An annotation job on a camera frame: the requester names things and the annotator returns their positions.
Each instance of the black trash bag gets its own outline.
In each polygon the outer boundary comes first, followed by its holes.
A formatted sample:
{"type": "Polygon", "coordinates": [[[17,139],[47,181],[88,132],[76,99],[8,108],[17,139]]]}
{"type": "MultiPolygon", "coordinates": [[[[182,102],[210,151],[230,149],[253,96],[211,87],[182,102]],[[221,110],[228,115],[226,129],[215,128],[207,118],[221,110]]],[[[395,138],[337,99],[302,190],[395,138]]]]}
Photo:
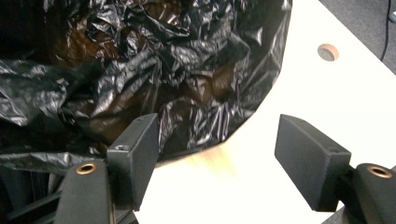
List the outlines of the black trash bag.
{"type": "Polygon", "coordinates": [[[0,165],[64,174],[105,159],[149,113],[159,161],[225,141],[276,81],[290,11],[291,0],[3,1],[0,165]]]}

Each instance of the plastic sheet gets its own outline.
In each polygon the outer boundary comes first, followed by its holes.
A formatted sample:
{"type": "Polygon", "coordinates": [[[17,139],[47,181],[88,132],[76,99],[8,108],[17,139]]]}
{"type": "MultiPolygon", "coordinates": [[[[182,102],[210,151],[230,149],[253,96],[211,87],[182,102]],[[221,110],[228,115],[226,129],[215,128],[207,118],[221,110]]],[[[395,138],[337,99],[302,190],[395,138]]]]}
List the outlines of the plastic sheet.
{"type": "Polygon", "coordinates": [[[160,161],[225,141],[276,81],[290,11],[291,0],[2,1],[0,164],[61,174],[103,160],[153,112],[160,161]]]}

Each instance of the wooden table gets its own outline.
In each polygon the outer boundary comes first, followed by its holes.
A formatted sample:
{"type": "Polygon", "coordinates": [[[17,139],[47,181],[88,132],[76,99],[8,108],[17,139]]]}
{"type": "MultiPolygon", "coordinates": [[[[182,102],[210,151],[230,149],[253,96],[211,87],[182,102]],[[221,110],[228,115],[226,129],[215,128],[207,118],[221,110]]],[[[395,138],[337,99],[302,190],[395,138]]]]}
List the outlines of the wooden table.
{"type": "Polygon", "coordinates": [[[351,165],[396,165],[396,76],[318,0],[295,0],[280,76],[224,144],[155,169],[141,224],[321,223],[274,156],[280,114],[351,151],[351,165]],[[335,62],[318,56],[332,44],[335,62]]]}

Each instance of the floor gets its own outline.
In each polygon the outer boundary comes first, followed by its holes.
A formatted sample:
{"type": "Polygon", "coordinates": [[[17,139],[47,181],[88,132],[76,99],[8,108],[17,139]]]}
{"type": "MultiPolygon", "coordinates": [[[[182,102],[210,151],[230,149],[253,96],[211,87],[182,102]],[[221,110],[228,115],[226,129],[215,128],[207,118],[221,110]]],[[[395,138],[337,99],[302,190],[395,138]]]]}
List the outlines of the floor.
{"type": "MultiPolygon", "coordinates": [[[[389,0],[320,0],[378,59],[386,39],[389,0]]],[[[396,10],[391,0],[390,13],[396,10]]],[[[389,22],[389,43],[383,60],[396,74],[396,23],[389,22]]]]}

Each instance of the table top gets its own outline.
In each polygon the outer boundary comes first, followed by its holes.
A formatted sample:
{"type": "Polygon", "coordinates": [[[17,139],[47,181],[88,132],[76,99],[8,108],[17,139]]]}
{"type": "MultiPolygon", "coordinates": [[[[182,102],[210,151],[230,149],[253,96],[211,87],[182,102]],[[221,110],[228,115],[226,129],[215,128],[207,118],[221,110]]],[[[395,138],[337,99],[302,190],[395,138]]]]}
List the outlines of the table top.
{"type": "Polygon", "coordinates": [[[396,165],[396,76],[318,0],[294,0],[273,89],[225,143],[156,168],[139,223],[317,224],[331,216],[311,211],[276,160],[280,114],[326,133],[352,153],[353,167],[396,165]],[[321,59],[322,44],[338,59],[321,59]]]}

